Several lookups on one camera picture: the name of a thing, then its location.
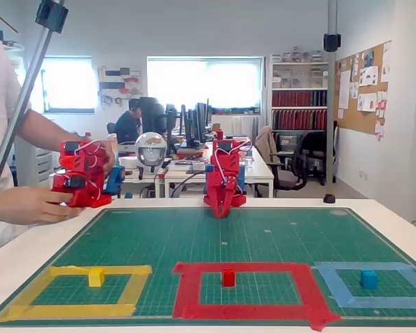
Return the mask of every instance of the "green cutting mat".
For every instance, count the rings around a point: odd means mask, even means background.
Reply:
[[[54,266],[151,265],[132,318],[111,320],[10,321],[0,325],[163,325],[193,321],[172,319],[179,275],[178,262],[298,262],[313,274],[331,311],[343,321],[332,325],[416,326],[416,309],[340,308],[316,262],[416,263],[351,210],[239,208],[215,219],[205,208],[105,210],[21,286],[8,304],[40,271]],[[359,271],[338,271],[354,296],[416,297],[416,289],[396,271],[378,271],[379,288],[366,291]],[[87,287],[86,277],[59,276],[34,305],[114,304],[127,275],[107,276],[100,289]],[[238,273],[236,287],[224,289],[217,273],[203,274],[202,304],[300,304],[290,273]],[[308,325],[308,323],[228,323],[220,325]]]

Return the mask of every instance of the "round white robot head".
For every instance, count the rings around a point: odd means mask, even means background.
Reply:
[[[146,132],[137,138],[135,152],[141,167],[147,173],[155,173],[164,162],[166,141],[157,133]]]

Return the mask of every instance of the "dark hair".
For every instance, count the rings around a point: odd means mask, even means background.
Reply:
[[[139,99],[130,99],[128,102],[128,107],[131,111],[136,111],[137,108],[140,108]]]

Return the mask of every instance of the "red robot arm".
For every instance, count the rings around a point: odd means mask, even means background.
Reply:
[[[71,193],[69,207],[100,207],[112,202],[103,194],[106,152],[100,142],[62,142],[59,163],[65,173],[54,176],[52,191]]]
[[[246,196],[238,184],[240,172],[240,147],[233,139],[223,139],[222,131],[213,143],[211,164],[207,166],[207,195],[204,202],[213,208],[216,218],[227,216],[231,207],[240,207],[246,202]]]

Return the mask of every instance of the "red cube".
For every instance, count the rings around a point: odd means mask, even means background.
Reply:
[[[225,288],[236,286],[236,274],[232,269],[224,269],[223,270],[222,285]]]

